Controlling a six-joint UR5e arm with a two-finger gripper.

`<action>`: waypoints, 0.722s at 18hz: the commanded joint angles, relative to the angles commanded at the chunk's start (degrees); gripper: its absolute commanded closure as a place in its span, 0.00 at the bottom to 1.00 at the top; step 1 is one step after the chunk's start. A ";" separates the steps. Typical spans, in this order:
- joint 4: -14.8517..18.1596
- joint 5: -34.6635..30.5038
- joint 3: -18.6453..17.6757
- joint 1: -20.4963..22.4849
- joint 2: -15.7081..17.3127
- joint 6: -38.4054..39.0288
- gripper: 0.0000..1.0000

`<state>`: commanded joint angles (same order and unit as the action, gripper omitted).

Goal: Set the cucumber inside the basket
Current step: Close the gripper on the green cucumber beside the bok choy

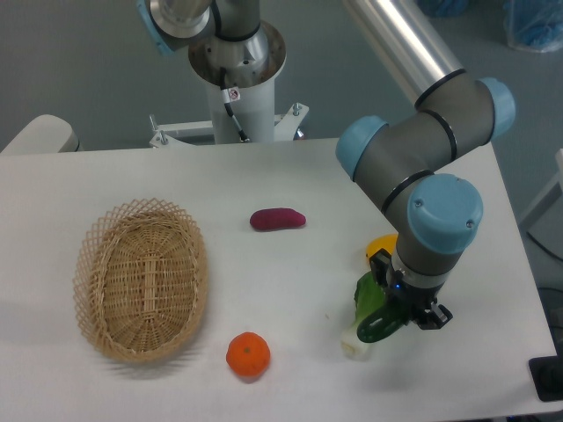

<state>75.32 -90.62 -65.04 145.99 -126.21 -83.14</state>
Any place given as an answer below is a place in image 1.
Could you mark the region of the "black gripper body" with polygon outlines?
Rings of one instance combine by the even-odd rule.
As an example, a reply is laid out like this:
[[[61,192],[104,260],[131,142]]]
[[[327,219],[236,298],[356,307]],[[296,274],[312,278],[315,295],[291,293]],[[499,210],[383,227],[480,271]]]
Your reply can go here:
[[[419,274],[409,268],[397,252],[389,254],[385,250],[372,256],[369,264],[386,300],[397,298],[409,308],[409,321],[415,322],[417,312],[429,309],[432,302],[439,303],[437,294],[445,283],[445,274]]]

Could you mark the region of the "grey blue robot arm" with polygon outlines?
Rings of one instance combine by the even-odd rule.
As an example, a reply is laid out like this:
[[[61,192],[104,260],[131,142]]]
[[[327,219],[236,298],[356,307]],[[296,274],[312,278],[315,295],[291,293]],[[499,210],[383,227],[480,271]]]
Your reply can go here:
[[[190,53],[209,83],[218,143],[271,142],[281,123],[271,98],[242,95],[269,82],[285,62],[276,30],[256,1],[140,1],[136,5],[158,50]],[[438,330],[451,313],[437,293],[472,242],[483,203],[469,182],[442,168],[505,133],[515,119],[508,87],[471,78],[413,1],[348,1],[346,8],[415,114],[391,126],[361,118],[341,135],[336,156],[398,232],[394,252],[370,261],[385,304],[363,317],[358,338],[374,343],[408,322]]]

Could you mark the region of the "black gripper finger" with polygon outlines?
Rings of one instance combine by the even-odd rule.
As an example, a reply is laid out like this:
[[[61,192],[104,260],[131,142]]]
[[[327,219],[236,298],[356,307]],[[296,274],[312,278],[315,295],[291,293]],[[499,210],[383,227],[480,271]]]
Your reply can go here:
[[[452,313],[443,305],[432,302],[429,309],[417,312],[416,324],[422,330],[440,330],[452,319]]]

